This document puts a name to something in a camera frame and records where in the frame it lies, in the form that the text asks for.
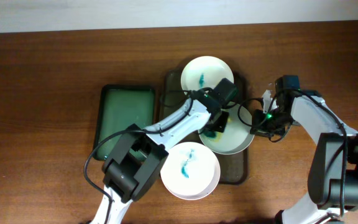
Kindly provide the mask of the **grey-white plate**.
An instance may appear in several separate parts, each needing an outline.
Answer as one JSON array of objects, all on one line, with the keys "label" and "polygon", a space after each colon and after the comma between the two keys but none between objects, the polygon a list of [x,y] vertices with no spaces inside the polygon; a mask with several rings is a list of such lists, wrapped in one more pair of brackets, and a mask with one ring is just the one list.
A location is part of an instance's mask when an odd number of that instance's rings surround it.
[{"label": "grey-white plate", "polygon": [[229,118],[226,128],[218,141],[210,141],[200,134],[201,142],[213,152],[223,155],[237,154],[251,144],[254,135],[250,133],[250,127],[242,123],[240,119],[251,124],[252,115],[247,109],[241,108],[240,116],[238,116],[238,109],[239,105],[235,105],[225,110],[229,113]]}]

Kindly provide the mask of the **green and yellow sponge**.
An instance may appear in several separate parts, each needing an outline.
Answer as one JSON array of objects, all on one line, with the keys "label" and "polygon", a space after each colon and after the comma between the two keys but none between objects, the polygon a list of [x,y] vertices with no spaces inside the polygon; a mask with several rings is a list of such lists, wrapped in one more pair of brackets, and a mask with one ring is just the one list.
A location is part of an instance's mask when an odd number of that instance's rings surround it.
[{"label": "green and yellow sponge", "polygon": [[201,133],[202,137],[208,138],[210,141],[218,141],[221,138],[222,133],[217,131],[205,130]]}]

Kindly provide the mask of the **white plate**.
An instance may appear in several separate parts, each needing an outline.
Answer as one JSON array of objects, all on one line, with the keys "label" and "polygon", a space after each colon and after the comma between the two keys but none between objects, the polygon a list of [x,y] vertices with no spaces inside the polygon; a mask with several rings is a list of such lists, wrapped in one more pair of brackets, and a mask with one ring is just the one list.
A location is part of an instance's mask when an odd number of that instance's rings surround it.
[{"label": "white plate", "polygon": [[216,188],[220,174],[215,154],[197,142],[183,142],[172,147],[160,172],[167,190],[183,200],[208,196]]},{"label": "white plate", "polygon": [[183,91],[215,88],[223,79],[234,83],[234,75],[229,65],[220,58],[201,56],[187,63],[181,72],[181,88]]}]

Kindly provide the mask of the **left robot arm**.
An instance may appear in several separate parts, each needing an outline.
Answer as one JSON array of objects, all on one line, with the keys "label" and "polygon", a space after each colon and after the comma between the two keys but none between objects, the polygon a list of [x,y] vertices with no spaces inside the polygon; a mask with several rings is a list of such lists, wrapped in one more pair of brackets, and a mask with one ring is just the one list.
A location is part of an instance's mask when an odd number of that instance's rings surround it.
[{"label": "left robot arm", "polygon": [[156,182],[174,145],[198,130],[222,130],[218,124],[237,93],[236,85],[227,78],[214,88],[188,90],[184,104],[162,121],[143,129],[132,124],[95,144],[90,158],[109,140],[119,139],[101,168],[104,186],[99,187],[86,178],[103,194],[91,222],[122,222],[131,203],[140,200]]}]

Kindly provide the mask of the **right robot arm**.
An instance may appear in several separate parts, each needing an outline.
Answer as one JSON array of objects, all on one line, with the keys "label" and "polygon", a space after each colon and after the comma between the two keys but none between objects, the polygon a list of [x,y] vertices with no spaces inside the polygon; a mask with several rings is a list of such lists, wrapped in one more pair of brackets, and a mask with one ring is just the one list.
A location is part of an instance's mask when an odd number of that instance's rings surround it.
[{"label": "right robot arm", "polygon": [[307,193],[291,208],[279,211],[275,223],[339,223],[358,210],[358,131],[346,125],[316,90],[302,90],[296,75],[275,81],[255,110],[251,134],[282,140],[294,126],[303,127],[316,144]]}]

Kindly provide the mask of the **large brown serving tray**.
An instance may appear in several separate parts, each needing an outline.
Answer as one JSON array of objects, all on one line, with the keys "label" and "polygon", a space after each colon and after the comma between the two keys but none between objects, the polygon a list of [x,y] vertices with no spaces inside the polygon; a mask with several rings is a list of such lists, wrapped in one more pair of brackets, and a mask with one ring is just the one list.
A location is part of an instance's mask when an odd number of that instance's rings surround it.
[{"label": "large brown serving tray", "polygon": [[[243,100],[247,96],[247,81],[241,77],[239,72],[233,72],[234,84],[239,92],[235,97],[235,102]],[[160,108],[158,112],[158,120],[163,120],[179,109],[186,95],[182,92],[174,93],[174,90],[181,90],[181,69],[168,71],[165,75],[163,90],[160,95]],[[222,155],[215,153],[221,167],[220,184],[240,185],[248,176],[248,148],[242,152],[231,155]]]}]

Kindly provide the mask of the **small green water tray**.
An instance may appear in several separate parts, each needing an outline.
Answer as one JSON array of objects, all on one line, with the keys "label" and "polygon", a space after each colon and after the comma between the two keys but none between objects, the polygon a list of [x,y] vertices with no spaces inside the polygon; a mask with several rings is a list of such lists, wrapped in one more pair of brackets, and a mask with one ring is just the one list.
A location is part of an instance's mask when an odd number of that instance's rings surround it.
[{"label": "small green water tray", "polygon": [[155,90],[151,86],[103,86],[93,146],[132,124],[140,128],[150,126],[154,123],[154,111]]}]

